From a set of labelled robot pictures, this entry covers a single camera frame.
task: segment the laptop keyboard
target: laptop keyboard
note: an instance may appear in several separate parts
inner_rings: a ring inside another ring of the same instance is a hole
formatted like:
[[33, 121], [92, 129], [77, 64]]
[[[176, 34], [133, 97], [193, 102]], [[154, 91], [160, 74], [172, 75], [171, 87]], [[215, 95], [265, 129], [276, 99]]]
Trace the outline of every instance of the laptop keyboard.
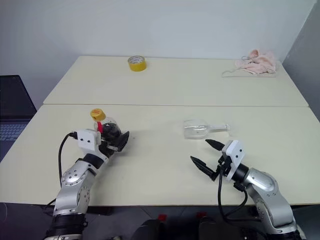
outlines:
[[27, 124], [1, 124], [0, 141], [15, 141]]

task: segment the towel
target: towel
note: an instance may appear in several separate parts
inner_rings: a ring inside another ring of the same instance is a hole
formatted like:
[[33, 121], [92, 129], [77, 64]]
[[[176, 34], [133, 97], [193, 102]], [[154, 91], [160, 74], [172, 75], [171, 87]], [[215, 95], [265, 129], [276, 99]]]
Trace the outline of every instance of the towel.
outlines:
[[235, 66], [251, 74], [276, 73], [276, 59], [270, 51], [260, 53], [258, 49], [255, 49], [250, 52], [247, 59], [235, 61]]

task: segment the table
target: table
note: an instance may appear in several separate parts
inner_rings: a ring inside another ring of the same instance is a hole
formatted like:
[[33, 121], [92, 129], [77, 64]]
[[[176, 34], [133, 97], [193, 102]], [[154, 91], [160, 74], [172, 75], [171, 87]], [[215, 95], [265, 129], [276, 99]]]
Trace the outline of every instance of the table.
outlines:
[[234, 60], [148, 57], [141, 72], [127, 60], [80, 56], [44, 104], [308, 106], [280, 63], [276, 77], [222, 77]]
[[[90, 110], [101, 108], [123, 131], [127, 146], [101, 169], [91, 206], [217, 205], [218, 183], [192, 163], [190, 155], [215, 168], [220, 152], [204, 140], [183, 136], [183, 120], [229, 123], [231, 132], [208, 138], [241, 140], [243, 163], [273, 175], [292, 205], [319, 204], [320, 123], [308, 107], [214, 107], [130, 105], [43, 105], [0, 164], [0, 202], [46, 204], [60, 189], [58, 149], [72, 130], [91, 128]], [[67, 140], [62, 171], [80, 157]], [[224, 180], [222, 203], [237, 205], [242, 193]]]

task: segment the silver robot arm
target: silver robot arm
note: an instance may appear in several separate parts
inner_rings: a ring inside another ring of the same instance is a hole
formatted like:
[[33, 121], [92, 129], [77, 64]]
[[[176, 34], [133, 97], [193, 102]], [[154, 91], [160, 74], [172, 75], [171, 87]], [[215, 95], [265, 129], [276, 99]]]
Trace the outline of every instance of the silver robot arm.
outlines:
[[121, 152], [129, 138], [129, 132], [113, 141], [102, 141], [99, 131], [86, 129], [77, 131], [78, 146], [84, 153], [75, 164], [62, 175], [61, 189], [55, 200], [52, 223], [45, 240], [80, 240], [88, 225], [85, 214], [90, 201], [90, 189], [99, 168], [108, 162], [114, 151]]
[[225, 145], [211, 139], [206, 141], [216, 150], [222, 151], [216, 171], [192, 156], [194, 164], [213, 181], [223, 171], [228, 181], [234, 180], [245, 188], [256, 205], [268, 239], [301, 240], [290, 204], [281, 195], [275, 178], [241, 164], [245, 152], [238, 140], [230, 140]]
[[243, 185], [254, 201], [268, 235], [297, 231], [290, 204], [281, 195], [277, 181], [270, 174], [250, 168], [244, 177]]

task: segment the clear plastic scoop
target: clear plastic scoop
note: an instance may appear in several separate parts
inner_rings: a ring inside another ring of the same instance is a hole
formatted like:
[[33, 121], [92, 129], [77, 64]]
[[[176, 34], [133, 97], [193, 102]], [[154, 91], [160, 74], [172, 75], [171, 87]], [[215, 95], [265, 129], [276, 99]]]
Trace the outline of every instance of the clear plastic scoop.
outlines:
[[209, 132], [230, 130], [228, 124], [211, 125], [202, 119], [191, 119], [183, 122], [183, 133], [186, 139], [203, 139]]

